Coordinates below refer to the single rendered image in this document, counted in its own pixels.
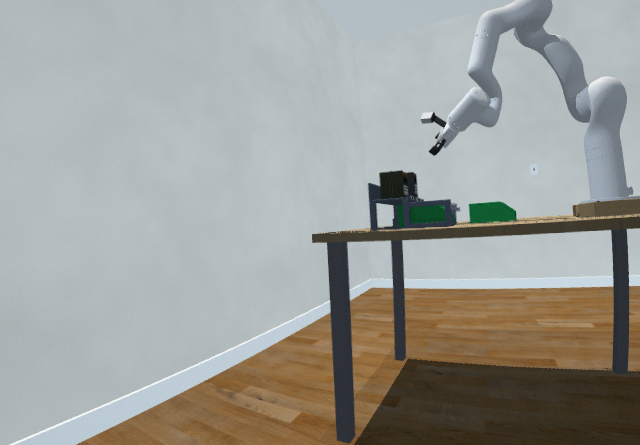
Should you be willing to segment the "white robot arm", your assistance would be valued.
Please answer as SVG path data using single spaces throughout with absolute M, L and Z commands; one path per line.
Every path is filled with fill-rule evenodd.
M 573 118 L 589 123 L 584 149 L 591 200 L 580 203 L 638 199 L 640 196 L 629 197 L 633 188 L 627 187 L 620 140 L 626 90 L 614 77 L 602 77 L 587 84 L 583 63 L 573 46 L 563 36 L 550 34 L 543 28 L 552 7 L 551 0 L 515 0 L 480 17 L 468 75 L 481 89 L 472 88 L 449 114 L 448 121 L 459 131 L 472 123 L 485 127 L 497 123 L 502 91 L 492 67 L 500 35 L 513 29 L 519 43 L 540 53 L 553 68 Z

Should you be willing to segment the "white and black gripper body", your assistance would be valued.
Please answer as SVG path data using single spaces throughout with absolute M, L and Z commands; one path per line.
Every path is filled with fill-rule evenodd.
M 457 136 L 459 132 L 462 132 L 462 131 L 459 131 L 456 128 L 454 128 L 452 125 L 450 125 L 448 121 L 445 128 L 441 129 L 440 135 L 437 138 L 437 143 L 445 139 L 446 142 L 444 144 L 444 148 L 446 148 L 454 140 L 454 138 Z

